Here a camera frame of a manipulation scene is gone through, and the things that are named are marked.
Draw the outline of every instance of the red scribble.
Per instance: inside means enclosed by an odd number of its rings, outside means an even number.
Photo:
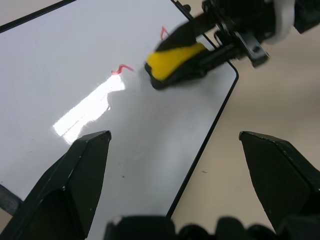
[[[118,68],[118,71],[111,71],[111,74],[112,75],[118,75],[120,73],[122,73],[122,69],[123,68],[126,68],[126,69],[129,69],[130,71],[134,71],[131,67],[125,65],[125,64],[120,64],[119,68]]]
[[[168,33],[167,29],[164,26],[162,26],[161,33],[160,33],[161,40],[165,39],[164,38],[164,33],[166,33],[166,35],[169,36],[169,33]]]

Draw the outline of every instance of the whiteboard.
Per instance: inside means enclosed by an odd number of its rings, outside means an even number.
[[[77,0],[1,33],[1,184],[24,200],[76,138],[110,130],[88,239],[118,215],[165,215],[237,76],[152,88],[147,55],[186,20],[169,0]],[[134,71],[112,75],[121,64]]]

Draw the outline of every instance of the white robot part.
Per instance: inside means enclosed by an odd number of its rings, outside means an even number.
[[[273,0],[275,11],[275,34],[265,40],[268,45],[275,45],[284,40],[295,23],[295,0]]]

